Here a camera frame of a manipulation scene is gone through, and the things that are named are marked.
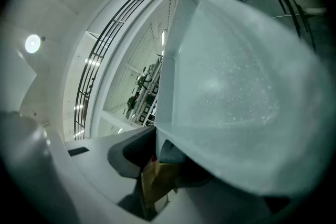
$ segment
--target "cable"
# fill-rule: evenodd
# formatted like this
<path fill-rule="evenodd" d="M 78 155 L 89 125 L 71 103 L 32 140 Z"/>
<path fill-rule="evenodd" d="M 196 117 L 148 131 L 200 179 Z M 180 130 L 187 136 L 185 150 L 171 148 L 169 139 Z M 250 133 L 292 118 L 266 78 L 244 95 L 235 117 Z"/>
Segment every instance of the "cable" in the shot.
<path fill-rule="evenodd" d="M 286 14 L 286 15 L 282 15 L 282 16 L 275 16 L 275 17 L 272 17 L 271 19 L 280 18 L 280 17 L 286 17 L 286 16 L 292 16 L 292 15 L 291 14 Z"/>

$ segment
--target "metal railing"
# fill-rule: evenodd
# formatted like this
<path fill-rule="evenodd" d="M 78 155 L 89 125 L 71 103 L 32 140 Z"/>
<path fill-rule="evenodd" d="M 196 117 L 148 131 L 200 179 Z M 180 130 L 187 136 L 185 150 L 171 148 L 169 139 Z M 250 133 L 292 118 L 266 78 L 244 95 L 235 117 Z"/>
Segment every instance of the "metal railing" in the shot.
<path fill-rule="evenodd" d="M 78 85 L 76 104 L 74 107 L 73 137 L 75 140 L 85 139 L 85 121 L 91 90 L 104 56 L 124 23 L 143 1 L 145 0 L 128 0 L 117 11 L 100 34 L 88 59 L 85 60 L 86 64 Z"/>

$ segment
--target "black railing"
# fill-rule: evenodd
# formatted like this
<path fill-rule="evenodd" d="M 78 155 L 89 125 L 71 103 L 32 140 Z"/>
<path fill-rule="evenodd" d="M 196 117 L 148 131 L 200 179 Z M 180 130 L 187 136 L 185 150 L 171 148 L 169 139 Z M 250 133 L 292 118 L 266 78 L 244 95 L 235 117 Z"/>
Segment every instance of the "black railing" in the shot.
<path fill-rule="evenodd" d="M 91 90 L 104 56 L 124 23 L 143 1 L 144 0 L 128 0 L 117 11 L 100 34 L 88 59 L 86 59 L 86 64 L 78 86 L 76 105 L 74 107 L 75 118 L 73 121 L 73 136 L 75 140 L 85 138 L 85 121 Z"/>

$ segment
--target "frosted plastic cover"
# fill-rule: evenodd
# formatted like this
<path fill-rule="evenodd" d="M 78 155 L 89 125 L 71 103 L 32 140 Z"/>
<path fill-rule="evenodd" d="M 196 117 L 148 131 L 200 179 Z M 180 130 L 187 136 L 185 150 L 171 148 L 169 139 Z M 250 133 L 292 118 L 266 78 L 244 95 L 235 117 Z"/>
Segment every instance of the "frosted plastic cover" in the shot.
<path fill-rule="evenodd" d="M 179 0 L 155 125 L 216 177 L 257 194 L 309 192 L 334 146 L 327 70 L 276 20 L 233 0 Z"/>

